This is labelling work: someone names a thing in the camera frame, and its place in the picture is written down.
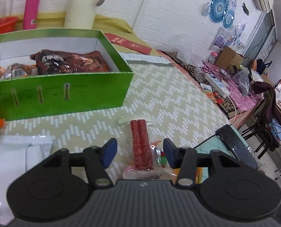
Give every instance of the decorative plate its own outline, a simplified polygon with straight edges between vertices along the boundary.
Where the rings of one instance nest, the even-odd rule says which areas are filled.
[[[227,17],[223,20],[223,27],[229,29],[233,25],[234,19],[235,19],[234,10],[229,10],[227,13]]]
[[[211,0],[211,11],[209,17],[214,23],[221,23],[227,16],[229,0]]]
[[[231,30],[231,37],[235,37],[238,32],[238,26],[234,26]]]
[[[210,11],[211,11],[210,3],[207,3],[204,10],[203,10],[203,16],[208,16]]]
[[[237,31],[237,33],[236,33],[236,37],[237,38],[240,38],[241,37],[241,34],[243,33],[243,31],[245,30],[245,28],[246,28],[246,23],[242,23],[241,24],[241,26],[238,28],[238,31]]]
[[[235,11],[236,7],[237,7],[237,1],[236,0],[230,0],[229,8]]]

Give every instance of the brown snack package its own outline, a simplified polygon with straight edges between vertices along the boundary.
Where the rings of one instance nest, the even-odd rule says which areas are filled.
[[[99,51],[76,54],[64,51],[42,50],[30,56],[36,61],[38,74],[73,72],[110,72]]]

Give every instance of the yellow cloth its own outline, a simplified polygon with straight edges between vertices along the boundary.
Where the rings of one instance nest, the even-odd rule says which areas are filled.
[[[16,24],[16,31],[23,29],[23,15],[17,16],[20,20]],[[66,13],[40,13],[37,17],[37,28],[62,28],[65,22],[65,16]],[[101,30],[103,33],[112,33],[124,39],[152,48],[150,45],[138,38],[133,29],[123,19],[111,18],[97,14],[95,16],[93,30]],[[113,44],[113,46],[119,52],[141,54],[140,52],[120,45]],[[160,54],[154,49],[151,50],[150,55],[160,56]]]
[[[129,26],[129,24],[123,19],[111,18],[97,14],[95,16],[93,30],[101,30],[103,33],[112,33],[124,39],[130,40],[132,42],[147,46],[152,48],[150,45],[145,43],[139,37],[136,36],[133,29]],[[137,51],[125,48],[120,45],[112,44],[119,52],[123,53],[136,53],[141,54]],[[160,54],[152,49],[150,55],[160,56]]]

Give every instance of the sausage package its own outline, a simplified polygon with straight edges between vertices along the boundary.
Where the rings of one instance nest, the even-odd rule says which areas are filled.
[[[38,74],[74,73],[74,72],[110,72],[99,51],[76,54],[64,51],[41,50],[32,54],[36,61]]]
[[[162,151],[159,139],[153,132],[154,124],[144,119],[131,120],[125,125],[124,140],[121,146],[128,151],[123,179],[131,180],[174,180],[176,175],[171,168],[161,163]]]

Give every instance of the white thermos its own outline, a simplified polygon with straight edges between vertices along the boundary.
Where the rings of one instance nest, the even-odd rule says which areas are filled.
[[[69,0],[65,28],[92,29],[97,7],[105,0]]]

